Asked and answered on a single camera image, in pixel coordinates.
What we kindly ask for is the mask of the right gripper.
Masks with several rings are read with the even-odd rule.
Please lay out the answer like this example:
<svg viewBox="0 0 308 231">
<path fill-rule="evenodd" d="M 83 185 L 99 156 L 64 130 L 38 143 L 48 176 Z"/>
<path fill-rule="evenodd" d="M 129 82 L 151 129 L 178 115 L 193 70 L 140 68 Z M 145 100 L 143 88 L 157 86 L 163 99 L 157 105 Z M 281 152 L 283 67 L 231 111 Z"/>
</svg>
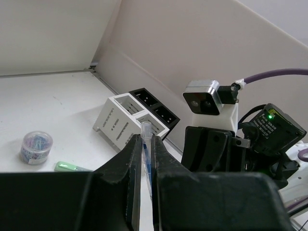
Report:
<svg viewBox="0 0 308 231">
<path fill-rule="evenodd" d="M 154 230 L 292 230 L 277 186 L 286 187 L 299 170 L 286 152 L 307 132 L 272 103 L 243 118 L 238 122 L 243 138 L 227 130 L 187 127 L 181 163 L 160 137 L 152 138 Z"/>
</svg>

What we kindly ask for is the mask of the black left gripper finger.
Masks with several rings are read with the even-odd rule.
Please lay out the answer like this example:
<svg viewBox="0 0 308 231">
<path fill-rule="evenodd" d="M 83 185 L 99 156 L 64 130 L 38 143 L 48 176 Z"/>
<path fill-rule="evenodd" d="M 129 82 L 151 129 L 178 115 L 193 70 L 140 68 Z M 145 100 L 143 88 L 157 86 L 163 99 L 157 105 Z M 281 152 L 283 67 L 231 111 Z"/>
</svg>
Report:
<svg viewBox="0 0 308 231">
<path fill-rule="evenodd" d="M 137 231 L 142 139 L 93 172 L 2 173 L 3 231 Z"/>
</svg>

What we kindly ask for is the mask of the blue pen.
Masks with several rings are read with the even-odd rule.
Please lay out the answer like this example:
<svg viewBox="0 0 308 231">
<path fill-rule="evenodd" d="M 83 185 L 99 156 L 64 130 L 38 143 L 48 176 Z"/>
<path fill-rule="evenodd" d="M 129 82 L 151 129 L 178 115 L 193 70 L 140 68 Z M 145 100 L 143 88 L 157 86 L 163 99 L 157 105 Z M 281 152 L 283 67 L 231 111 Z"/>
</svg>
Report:
<svg viewBox="0 0 308 231">
<path fill-rule="evenodd" d="M 152 199 L 152 167 L 151 167 L 151 141 L 152 141 L 152 124 L 149 121 L 141 123 L 141 138 L 142 138 L 142 157 L 144 162 L 145 173 L 147 177 L 147 186 L 150 199 Z"/>
</svg>

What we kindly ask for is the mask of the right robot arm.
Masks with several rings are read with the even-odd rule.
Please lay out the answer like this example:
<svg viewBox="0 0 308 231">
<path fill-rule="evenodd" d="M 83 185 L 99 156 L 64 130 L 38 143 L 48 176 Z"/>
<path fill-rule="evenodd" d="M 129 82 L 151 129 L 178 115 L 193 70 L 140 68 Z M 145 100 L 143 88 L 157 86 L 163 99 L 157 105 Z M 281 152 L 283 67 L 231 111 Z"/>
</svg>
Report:
<svg viewBox="0 0 308 231">
<path fill-rule="evenodd" d="M 278 191 L 304 166 L 287 151 L 306 131 L 268 103 L 238 127 L 216 117 L 185 130 L 181 161 L 152 143 L 153 225 L 156 231 L 291 231 L 298 205 L 284 207 Z"/>
</svg>

